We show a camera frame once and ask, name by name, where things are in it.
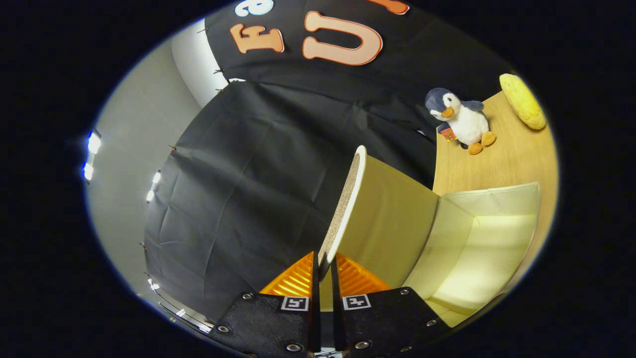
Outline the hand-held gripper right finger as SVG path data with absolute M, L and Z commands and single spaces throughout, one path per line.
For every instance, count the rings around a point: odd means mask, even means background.
M 359 263 L 331 264 L 334 344 L 344 358 L 415 358 L 451 328 L 411 287 L 391 288 Z

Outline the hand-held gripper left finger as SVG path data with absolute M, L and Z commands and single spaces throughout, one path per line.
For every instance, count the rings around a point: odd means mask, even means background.
M 242 292 L 210 333 L 241 356 L 313 358 L 321 349 L 318 255 L 306 254 L 256 292 Z

